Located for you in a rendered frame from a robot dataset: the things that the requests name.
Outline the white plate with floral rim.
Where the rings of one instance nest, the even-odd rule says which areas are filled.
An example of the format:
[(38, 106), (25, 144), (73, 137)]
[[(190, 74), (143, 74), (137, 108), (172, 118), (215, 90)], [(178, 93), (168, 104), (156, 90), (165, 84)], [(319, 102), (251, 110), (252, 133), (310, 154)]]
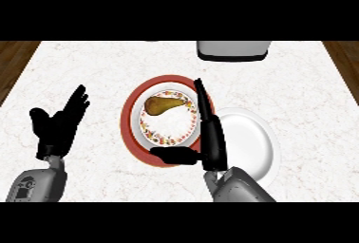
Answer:
[(152, 147), (190, 146), (199, 138), (197, 98), (193, 99), (181, 90), (155, 90), (149, 97), (181, 99), (184, 104), (168, 109), (160, 115), (150, 116), (144, 103), (138, 105), (140, 134)]

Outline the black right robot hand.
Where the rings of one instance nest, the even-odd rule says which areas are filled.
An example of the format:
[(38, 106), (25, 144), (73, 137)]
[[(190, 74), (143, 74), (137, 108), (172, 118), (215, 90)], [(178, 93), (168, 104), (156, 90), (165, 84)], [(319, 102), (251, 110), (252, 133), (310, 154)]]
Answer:
[(202, 80), (196, 79), (193, 85), (200, 114), (200, 151), (184, 146), (153, 147), (150, 154), (159, 157), (165, 164), (193, 165), (199, 160), (205, 171), (225, 171), (227, 152), (221, 123), (211, 112)]

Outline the plain white plate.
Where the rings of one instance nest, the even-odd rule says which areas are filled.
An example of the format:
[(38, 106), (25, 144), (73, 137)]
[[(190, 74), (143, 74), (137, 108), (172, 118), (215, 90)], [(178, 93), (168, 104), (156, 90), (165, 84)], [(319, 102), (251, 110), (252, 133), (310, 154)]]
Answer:
[(240, 168), (265, 188), (280, 167), (280, 146), (271, 128), (243, 108), (222, 108), (215, 115), (222, 127), (228, 167)]

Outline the brown-green pear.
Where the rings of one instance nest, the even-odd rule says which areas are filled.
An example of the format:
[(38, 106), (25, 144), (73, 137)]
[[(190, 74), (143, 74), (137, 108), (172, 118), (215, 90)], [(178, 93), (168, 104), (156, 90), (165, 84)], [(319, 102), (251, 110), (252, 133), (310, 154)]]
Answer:
[(150, 116), (160, 115), (168, 109), (181, 106), (184, 101), (174, 98), (149, 97), (144, 101), (144, 110)]

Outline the grey appliance with black base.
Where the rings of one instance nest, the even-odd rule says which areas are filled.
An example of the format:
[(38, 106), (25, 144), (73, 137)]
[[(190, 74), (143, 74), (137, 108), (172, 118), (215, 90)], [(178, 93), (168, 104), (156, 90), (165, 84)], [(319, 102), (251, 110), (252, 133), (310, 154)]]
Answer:
[(212, 62), (255, 62), (267, 55), (268, 41), (197, 41), (197, 57)]

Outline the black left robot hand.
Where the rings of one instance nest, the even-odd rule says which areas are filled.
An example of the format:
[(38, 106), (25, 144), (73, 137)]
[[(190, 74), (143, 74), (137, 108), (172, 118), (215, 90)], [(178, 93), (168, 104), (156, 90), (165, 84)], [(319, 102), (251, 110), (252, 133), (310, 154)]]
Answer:
[(87, 99), (85, 86), (81, 84), (69, 96), (64, 108), (53, 116), (41, 108), (29, 110), (32, 130), (39, 139), (36, 159), (44, 160), (50, 156), (61, 158), (69, 153), (76, 126), (90, 105)]

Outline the red round placemat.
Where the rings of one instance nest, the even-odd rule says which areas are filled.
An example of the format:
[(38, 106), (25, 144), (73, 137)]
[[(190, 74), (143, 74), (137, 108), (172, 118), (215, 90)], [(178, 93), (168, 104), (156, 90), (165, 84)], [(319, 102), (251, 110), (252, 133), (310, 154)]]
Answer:
[(193, 99), (197, 98), (193, 81), (180, 75), (162, 75), (146, 80), (131, 91), (119, 117), (119, 130), (125, 148), (141, 162), (153, 167), (171, 167), (165, 164), (159, 157), (150, 154), (152, 144), (140, 134), (140, 124), (137, 122), (140, 111), (138, 105), (144, 102), (144, 98), (155, 90), (181, 90)]

